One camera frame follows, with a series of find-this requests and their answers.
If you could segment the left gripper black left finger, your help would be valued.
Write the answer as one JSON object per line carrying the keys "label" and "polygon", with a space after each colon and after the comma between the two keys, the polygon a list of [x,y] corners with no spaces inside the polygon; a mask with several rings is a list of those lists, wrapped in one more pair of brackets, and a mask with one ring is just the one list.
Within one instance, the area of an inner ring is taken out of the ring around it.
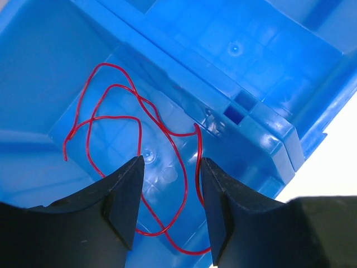
{"label": "left gripper black left finger", "polygon": [[2,267],[124,267],[133,247],[143,156],[50,205],[1,204]]}

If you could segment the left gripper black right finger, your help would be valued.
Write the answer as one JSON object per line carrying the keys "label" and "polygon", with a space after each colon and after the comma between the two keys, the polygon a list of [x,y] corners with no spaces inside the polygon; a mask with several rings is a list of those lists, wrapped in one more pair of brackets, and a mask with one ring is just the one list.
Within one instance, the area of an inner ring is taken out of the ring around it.
{"label": "left gripper black right finger", "polygon": [[209,158],[201,182],[217,267],[355,267],[356,197],[271,199]]}

